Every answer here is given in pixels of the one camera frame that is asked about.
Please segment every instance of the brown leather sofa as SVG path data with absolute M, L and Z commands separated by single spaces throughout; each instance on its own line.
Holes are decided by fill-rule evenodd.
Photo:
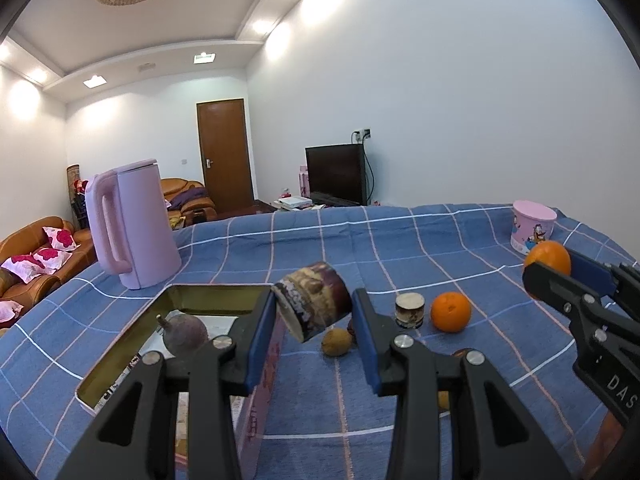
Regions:
M 160 180 L 160 184 L 162 187 L 162 193 L 164 194 L 164 199 L 171 202 L 171 200 L 182 193 L 183 191 L 187 191 L 193 187 L 204 187 L 201 183 L 196 182 L 195 180 L 184 180 L 183 178 L 163 178 Z M 211 222 L 216 219 L 216 207 L 213 203 L 213 200 L 208 196 L 202 198 L 194 198 L 193 200 L 189 200 L 186 204 L 184 204 L 180 211 L 167 211 L 169 214 L 169 218 L 175 216 L 184 216 L 187 219 L 186 224 L 190 225 L 193 221 L 193 216 L 197 214 L 199 211 L 202 211 L 206 216 L 207 222 Z
M 21 314 L 28 312 L 47 294 L 97 261 L 94 241 L 89 229 L 76 231 L 73 225 L 62 218 L 49 216 L 23 227 L 0 242 L 0 264 L 11 256 L 30 254 L 39 248 L 48 246 L 49 239 L 43 231 L 43 227 L 68 229 L 75 242 L 80 246 L 73 251 L 71 258 L 60 270 L 51 275 L 38 276 L 29 283 L 23 283 L 20 278 L 8 270 L 0 268 L 0 300 L 13 300 L 20 303 L 24 307 Z

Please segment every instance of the door frame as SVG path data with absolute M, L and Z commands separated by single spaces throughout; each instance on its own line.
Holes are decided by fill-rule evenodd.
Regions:
M 198 107 L 200 105 L 206 105 L 209 103 L 223 103 L 227 101 L 242 101 L 242 119 L 244 123 L 244 140 L 246 141 L 246 161 L 249 166 L 249 181 L 251 183 L 251 196 L 254 199 L 255 203 L 255 186 L 254 186 L 254 165 L 252 164 L 252 154 L 250 151 L 250 138 L 249 138 L 249 127 L 247 123 L 247 114 L 246 114 L 246 98 L 244 97 L 236 97 L 232 99 L 213 99 L 211 101 L 198 101 L 196 102 L 196 126 L 198 129 L 198 147 L 200 149 L 200 165 L 202 167 L 202 179 L 204 187 L 207 187 L 207 163 L 206 157 L 204 156 L 204 150 L 202 148 L 202 137 L 200 136 L 200 117 L 198 115 Z

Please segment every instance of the pink cup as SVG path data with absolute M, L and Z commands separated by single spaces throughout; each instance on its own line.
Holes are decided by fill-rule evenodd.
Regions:
M 529 254 L 537 243 L 549 240 L 558 218 L 553 209 L 529 200 L 516 200 L 513 215 L 511 247 L 522 254 Z

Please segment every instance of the wooden door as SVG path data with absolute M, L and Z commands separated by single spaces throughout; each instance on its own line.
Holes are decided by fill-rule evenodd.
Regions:
M 218 213 L 254 204 L 244 100 L 198 103 L 202 171 Z

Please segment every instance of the television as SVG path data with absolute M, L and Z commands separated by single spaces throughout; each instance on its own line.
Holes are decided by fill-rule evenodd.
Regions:
M 365 155 L 362 144 L 336 144 L 306 149 L 309 191 L 315 202 L 367 205 Z

